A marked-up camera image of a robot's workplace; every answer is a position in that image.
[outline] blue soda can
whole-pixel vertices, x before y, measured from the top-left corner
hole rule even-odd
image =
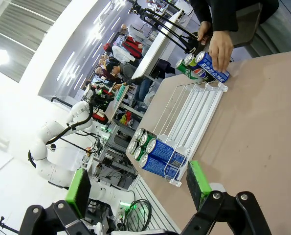
[[[174,152],[174,149],[157,139],[151,139],[149,143],[147,144],[146,152],[148,154],[155,156],[159,160],[168,162]],[[182,161],[183,161],[183,164],[185,164],[185,161],[186,161],[185,159],[186,157],[183,156],[182,154],[178,152],[174,152],[169,164],[180,167]]]
[[[142,155],[139,161],[139,167],[165,178],[164,169],[166,167],[166,163],[159,159],[154,158],[150,154],[144,153]],[[168,165],[165,171],[166,178],[167,179],[176,178],[178,176],[177,171],[178,168]]]
[[[210,55],[205,51],[201,51],[197,55],[197,57],[195,58],[195,62],[222,83],[226,82],[230,76],[230,73],[228,71],[223,73],[214,70],[212,65],[212,57],[210,57]]]

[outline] human hand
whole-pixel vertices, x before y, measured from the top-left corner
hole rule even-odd
[[[122,86],[122,84],[116,84],[113,88],[114,91],[117,91],[120,89],[120,87]]]
[[[219,72],[227,70],[232,51],[233,43],[229,31],[215,31],[209,45],[214,70]]]
[[[209,31],[211,27],[211,22],[203,21],[200,25],[199,31],[198,31],[198,41],[201,41],[202,45],[206,44],[206,40],[209,36],[206,36],[206,33]]]

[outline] desk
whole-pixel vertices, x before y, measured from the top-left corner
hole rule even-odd
[[[122,103],[122,101],[124,100],[125,95],[127,94],[128,90],[129,90],[129,86],[126,86],[125,90],[123,91],[123,93],[122,93],[122,95],[120,97],[120,99],[117,101],[116,100],[116,96],[115,96],[115,98],[114,98],[115,100],[111,101],[110,104],[108,105],[108,107],[107,107],[107,109],[105,111],[105,115],[107,116],[109,121],[111,121],[114,118],[114,116],[115,116],[117,110],[119,109],[119,107],[127,109],[128,111],[130,111],[130,112],[132,112],[132,113],[134,113],[134,114],[136,114],[136,115],[138,115],[140,117],[143,117],[142,113],[140,113],[139,111],[137,111],[137,110],[131,108],[130,106],[125,105],[125,104]]]
[[[169,20],[175,23],[181,14],[182,10],[174,14]],[[176,29],[176,27],[169,22],[166,22],[165,25],[168,28],[172,29],[173,31]],[[152,45],[150,46],[148,52],[144,56],[143,60],[137,67],[136,71],[134,72],[132,79],[142,77],[145,73],[149,75],[152,69],[154,68],[157,60],[159,59],[160,55],[166,49],[168,43],[169,39],[162,33],[159,33],[155,38],[154,42],[152,43]]]
[[[230,195],[253,192],[273,235],[291,235],[291,52],[231,63],[228,70],[229,90],[193,159],[209,182],[222,183]],[[165,79],[140,127],[153,131],[170,91],[186,83],[190,80],[184,75]],[[185,177],[177,188],[145,170],[139,174],[183,229],[196,212]],[[232,233],[217,223],[211,234]]]

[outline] pepsi logo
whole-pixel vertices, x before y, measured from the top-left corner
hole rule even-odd
[[[196,73],[201,78],[206,77],[206,72],[203,69],[197,69],[197,70],[194,70],[193,72]]]

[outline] gray pants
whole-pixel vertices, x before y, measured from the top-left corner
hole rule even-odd
[[[281,7],[258,26],[253,42],[245,48],[252,57],[291,51],[291,20]]]

